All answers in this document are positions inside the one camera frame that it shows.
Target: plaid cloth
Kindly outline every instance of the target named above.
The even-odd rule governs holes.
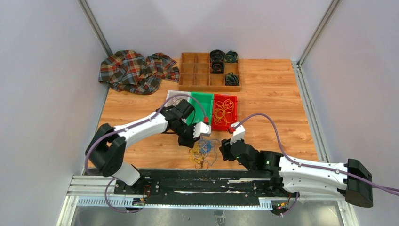
[[[101,63],[98,81],[113,90],[149,95],[157,91],[161,79],[179,81],[176,61],[163,53],[145,58],[132,50],[118,51]]]

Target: white panel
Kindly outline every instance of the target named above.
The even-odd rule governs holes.
[[[76,0],[0,2],[2,226],[56,224],[106,87],[106,58]]]
[[[304,65],[332,162],[360,160],[399,187],[399,1],[342,1]],[[362,226],[397,225],[399,197],[374,189]]]
[[[297,60],[331,0],[88,0],[111,49]]]

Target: gray floor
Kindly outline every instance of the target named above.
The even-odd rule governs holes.
[[[121,214],[108,207],[77,207],[73,226],[343,226],[335,201],[298,202],[284,218],[263,210],[143,209]]]

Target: robotic arm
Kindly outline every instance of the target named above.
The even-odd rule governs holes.
[[[125,150],[137,141],[153,134],[172,130],[179,136],[179,145],[193,148],[201,135],[210,135],[211,127],[204,122],[192,125],[187,125],[183,122],[183,119],[187,119],[194,110],[194,107],[190,103],[186,100],[181,100],[177,106],[163,107],[155,118],[153,116],[156,114],[156,111],[147,117],[126,125],[111,127],[108,123],[104,124],[100,126],[94,135],[86,150],[86,154],[93,143],[100,137],[119,129],[128,128],[130,125],[138,124],[131,129],[125,129],[102,140],[89,157],[90,161],[99,169],[104,177],[112,176],[131,186],[141,175],[133,165],[123,161],[123,156]]]
[[[349,172],[371,181],[370,172],[355,159],[348,159],[347,163],[322,163],[302,160],[288,156],[299,162],[296,165],[278,152],[258,151],[244,142],[245,129],[242,125],[233,131],[231,139],[223,140],[220,151],[223,160],[237,160],[247,170],[262,171],[272,175],[268,187],[272,193],[313,192],[344,196],[345,200],[360,207],[373,206],[372,186],[358,179],[349,177],[342,172]],[[317,167],[336,169],[335,172]]]

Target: red tray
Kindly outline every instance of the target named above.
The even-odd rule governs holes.
[[[226,100],[231,100],[231,105],[221,106],[221,103],[227,104]],[[222,116],[223,113],[220,112],[221,109],[225,109],[225,118],[217,119],[218,116]],[[212,110],[212,130],[224,130],[230,127],[232,123],[237,121],[237,97],[228,95],[214,95],[213,110]]]

